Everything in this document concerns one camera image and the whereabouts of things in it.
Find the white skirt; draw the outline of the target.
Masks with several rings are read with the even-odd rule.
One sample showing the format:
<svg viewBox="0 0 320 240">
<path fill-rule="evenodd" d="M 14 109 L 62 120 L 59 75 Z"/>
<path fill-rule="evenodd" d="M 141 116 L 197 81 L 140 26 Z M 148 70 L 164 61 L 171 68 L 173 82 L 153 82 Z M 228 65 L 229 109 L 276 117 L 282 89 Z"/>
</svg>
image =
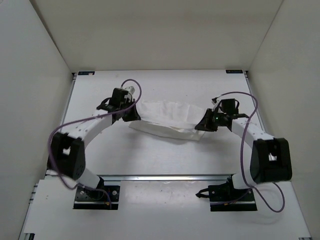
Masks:
<svg viewBox="0 0 320 240">
<path fill-rule="evenodd" d="M 204 117 L 206 110 L 186 102 L 168 100 L 140 101 L 136 104 L 141 120 L 132 121 L 129 128 L 150 135 L 199 141 L 204 131 L 195 127 Z"/>
</svg>

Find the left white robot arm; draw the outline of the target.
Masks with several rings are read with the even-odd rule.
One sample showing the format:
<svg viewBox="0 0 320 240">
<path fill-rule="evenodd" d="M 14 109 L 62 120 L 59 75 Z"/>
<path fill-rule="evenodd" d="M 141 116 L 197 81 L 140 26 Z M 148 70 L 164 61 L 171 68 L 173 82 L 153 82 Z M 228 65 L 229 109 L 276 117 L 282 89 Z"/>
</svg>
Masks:
<svg viewBox="0 0 320 240">
<path fill-rule="evenodd" d="M 134 92 L 133 86 L 115 88 L 112 96 L 104 99 L 89 119 L 80 121 L 69 132 L 55 132 L 49 141 L 51 152 L 47 167 L 61 177 L 76 181 L 91 198 L 101 199 L 105 195 L 104 180 L 86 167 L 85 150 L 98 134 L 115 122 L 141 119 Z"/>
</svg>

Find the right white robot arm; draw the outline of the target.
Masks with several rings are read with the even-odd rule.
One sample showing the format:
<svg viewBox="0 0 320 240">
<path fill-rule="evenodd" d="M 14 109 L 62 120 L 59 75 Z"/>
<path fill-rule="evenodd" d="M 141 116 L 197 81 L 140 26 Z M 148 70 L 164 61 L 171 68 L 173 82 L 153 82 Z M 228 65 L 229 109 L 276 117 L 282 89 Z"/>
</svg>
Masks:
<svg viewBox="0 0 320 240">
<path fill-rule="evenodd" d="M 240 146 L 251 148 L 251 157 L 240 157 L 240 173 L 231 176 L 224 187 L 224 195 L 236 200 L 242 190 L 263 183 L 278 183 L 292 179 L 289 142 L 276 138 L 252 123 L 249 116 L 239 112 L 239 101 L 234 98 L 212 100 L 214 107 L 206 110 L 195 130 L 216 132 L 228 128 L 241 138 Z"/>
</svg>

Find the right blue corner label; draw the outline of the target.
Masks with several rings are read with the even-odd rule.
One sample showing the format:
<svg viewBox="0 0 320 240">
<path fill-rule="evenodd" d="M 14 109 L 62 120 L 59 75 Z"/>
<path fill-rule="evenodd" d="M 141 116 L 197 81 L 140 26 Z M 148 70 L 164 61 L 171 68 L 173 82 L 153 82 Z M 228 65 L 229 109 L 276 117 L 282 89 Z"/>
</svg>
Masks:
<svg viewBox="0 0 320 240">
<path fill-rule="evenodd" d="M 227 74 L 243 74 L 241 69 L 226 69 L 225 72 Z"/>
</svg>

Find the blue corner label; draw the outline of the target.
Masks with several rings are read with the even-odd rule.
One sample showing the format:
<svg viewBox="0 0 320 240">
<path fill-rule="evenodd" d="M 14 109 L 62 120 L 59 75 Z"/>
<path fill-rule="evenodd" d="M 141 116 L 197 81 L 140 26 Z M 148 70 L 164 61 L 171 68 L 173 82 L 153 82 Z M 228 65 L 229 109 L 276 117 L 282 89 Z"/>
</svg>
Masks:
<svg viewBox="0 0 320 240">
<path fill-rule="evenodd" d="M 241 69 L 226 69 L 225 72 L 227 74 L 243 74 Z"/>
<path fill-rule="evenodd" d="M 77 73 L 78 76 L 93 76 L 95 71 L 79 71 Z"/>
</svg>

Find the left blue corner label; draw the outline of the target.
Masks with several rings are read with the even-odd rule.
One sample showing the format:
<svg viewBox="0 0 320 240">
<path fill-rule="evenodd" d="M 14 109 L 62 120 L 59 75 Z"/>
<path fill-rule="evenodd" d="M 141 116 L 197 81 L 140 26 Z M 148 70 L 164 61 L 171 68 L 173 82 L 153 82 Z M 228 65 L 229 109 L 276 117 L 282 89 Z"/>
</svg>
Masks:
<svg viewBox="0 0 320 240">
<path fill-rule="evenodd" d="M 79 71 L 77 73 L 78 76 L 93 76 L 95 71 Z"/>
</svg>

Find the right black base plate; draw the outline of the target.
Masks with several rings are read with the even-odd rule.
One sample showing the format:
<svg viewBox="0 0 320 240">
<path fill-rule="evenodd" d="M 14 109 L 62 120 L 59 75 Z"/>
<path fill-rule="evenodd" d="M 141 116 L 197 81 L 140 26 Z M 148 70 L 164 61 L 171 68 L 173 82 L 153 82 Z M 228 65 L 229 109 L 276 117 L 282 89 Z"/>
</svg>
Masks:
<svg viewBox="0 0 320 240">
<path fill-rule="evenodd" d="M 250 188 L 236 189 L 232 177 L 225 183 L 212 184 L 195 194 L 198 198 L 209 199 L 211 212 L 255 212 L 257 205 Z"/>
</svg>

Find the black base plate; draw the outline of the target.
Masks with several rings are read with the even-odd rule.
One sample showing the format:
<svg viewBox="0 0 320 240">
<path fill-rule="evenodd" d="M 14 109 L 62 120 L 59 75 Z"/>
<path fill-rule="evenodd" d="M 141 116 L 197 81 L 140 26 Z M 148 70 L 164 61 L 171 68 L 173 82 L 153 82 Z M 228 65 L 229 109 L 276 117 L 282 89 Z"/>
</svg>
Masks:
<svg viewBox="0 0 320 240">
<path fill-rule="evenodd" d="M 236 189 L 232 177 L 225 183 L 212 184 L 195 194 L 198 198 L 209 199 L 211 212 L 255 212 L 257 205 L 250 188 Z"/>
<path fill-rule="evenodd" d="M 88 190 L 83 187 L 76 189 L 73 209 L 74 210 L 118 210 L 120 199 L 120 185 L 104 185 L 104 190 L 108 193 L 108 197 L 98 192 L 97 197 L 92 197 L 92 194 L 88 194 Z"/>
</svg>

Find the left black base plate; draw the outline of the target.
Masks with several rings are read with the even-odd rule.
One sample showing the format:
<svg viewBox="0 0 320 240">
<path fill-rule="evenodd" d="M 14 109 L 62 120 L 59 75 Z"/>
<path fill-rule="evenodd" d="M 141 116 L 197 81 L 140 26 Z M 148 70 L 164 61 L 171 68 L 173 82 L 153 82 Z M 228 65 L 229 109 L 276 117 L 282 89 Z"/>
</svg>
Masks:
<svg viewBox="0 0 320 240">
<path fill-rule="evenodd" d="M 83 187 L 76 189 L 73 209 L 74 210 L 118 210 L 120 199 L 120 185 L 104 185 L 104 190 L 108 193 L 108 197 L 98 192 L 97 197 L 92 197 L 92 194 L 88 194 L 88 190 Z"/>
</svg>

